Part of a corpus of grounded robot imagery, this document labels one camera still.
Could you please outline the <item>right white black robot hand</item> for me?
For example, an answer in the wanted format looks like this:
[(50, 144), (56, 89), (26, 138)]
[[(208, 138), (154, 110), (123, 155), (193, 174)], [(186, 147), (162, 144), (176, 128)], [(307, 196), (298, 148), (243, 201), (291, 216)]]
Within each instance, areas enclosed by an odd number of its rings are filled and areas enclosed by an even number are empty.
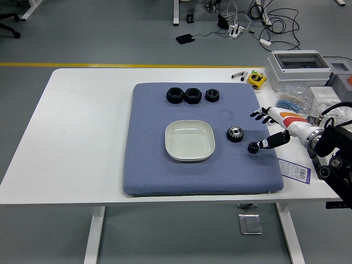
[(271, 135), (267, 139), (257, 143), (251, 143), (249, 148), (253, 148), (252, 153), (256, 153), (258, 149), (272, 149), (282, 146), (289, 142), (291, 137), (296, 137), (301, 144), (308, 150), (313, 150), (315, 142), (322, 134), (323, 130), (317, 126), (311, 125), (305, 118), (294, 111), (268, 107), (259, 108), (250, 114), (256, 120), (262, 120), (262, 123), (277, 123), (284, 131)]

